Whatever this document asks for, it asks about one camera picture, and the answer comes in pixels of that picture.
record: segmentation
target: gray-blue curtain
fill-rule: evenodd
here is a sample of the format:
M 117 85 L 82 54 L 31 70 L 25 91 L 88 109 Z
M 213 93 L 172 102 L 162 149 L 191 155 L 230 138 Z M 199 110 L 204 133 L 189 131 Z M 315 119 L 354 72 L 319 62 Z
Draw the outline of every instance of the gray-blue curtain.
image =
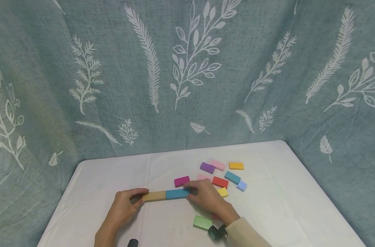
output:
M 268 140 L 375 246 L 375 0 L 0 0 L 0 247 L 80 161 Z

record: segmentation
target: white table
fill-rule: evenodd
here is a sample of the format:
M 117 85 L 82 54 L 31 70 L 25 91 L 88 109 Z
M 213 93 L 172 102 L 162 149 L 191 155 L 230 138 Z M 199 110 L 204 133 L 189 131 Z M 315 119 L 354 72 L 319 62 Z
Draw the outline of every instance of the white table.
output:
M 201 162 L 212 158 L 244 163 L 245 170 L 233 172 L 247 189 L 241 192 L 230 183 L 226 200 L 273 247 L 365 246 L 284 141 L 83 161 L 38 246 L 92 247 L 117 191 L 175 189 L 175 178 L 188 175 L 195 180 L 205 174 Z M 223 177 L 225 172 L 216 170 L 214 175 Z M 185 199 L 146 203 L 120 231 L 118 246 L 126 246 L 131 238 L 138 239 L 140 247 L 227 246 L 194 228 L 195 215 L 210 217 Z

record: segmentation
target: tan wooden block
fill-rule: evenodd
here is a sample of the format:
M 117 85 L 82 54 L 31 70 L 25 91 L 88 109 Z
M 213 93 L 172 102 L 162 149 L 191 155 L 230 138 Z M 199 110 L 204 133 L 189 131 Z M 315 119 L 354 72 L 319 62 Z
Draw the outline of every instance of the tan wooden block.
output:
M 163 200 L 165 200 L 165 190 L 164 191 L 149 192 L 146 195 L 142 196 L 142 200 L 144 200 L 144 202 L 163 201 Z

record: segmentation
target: right hand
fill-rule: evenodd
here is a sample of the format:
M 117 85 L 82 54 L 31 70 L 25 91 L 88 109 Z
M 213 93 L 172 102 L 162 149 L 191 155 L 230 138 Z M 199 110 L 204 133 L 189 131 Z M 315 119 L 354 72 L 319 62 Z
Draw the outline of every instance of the right hand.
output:
M 196 192 L 190 193 L 187 196 L 189 201 L 195 203 L 206 211 L 217 214 L 226 226 L 240 218 L 233 206 L 226 202 L 217 192 L 212 185 L 211 180 L 204 179 L 190 181 L 185 183 L 183 187 L 190 188 L 192 192 Z

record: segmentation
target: magenta block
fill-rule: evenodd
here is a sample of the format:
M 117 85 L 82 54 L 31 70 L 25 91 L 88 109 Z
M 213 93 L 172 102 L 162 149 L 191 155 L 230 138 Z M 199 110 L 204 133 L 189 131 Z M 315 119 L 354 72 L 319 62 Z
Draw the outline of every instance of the magenta block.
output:
M 214 171 L 215 171 L 214 166 L 212 166 L 210 164 L 207 164 L 205 162 L 201 163 L 200 169 L 203 170 L 203 171 L 209 172 L 211 174 L 214 174 Z
M 175 188 L 181 187 L 183 184 L 185 184 L 189 181 L 190 181 L 189 176 L 174 179 Z

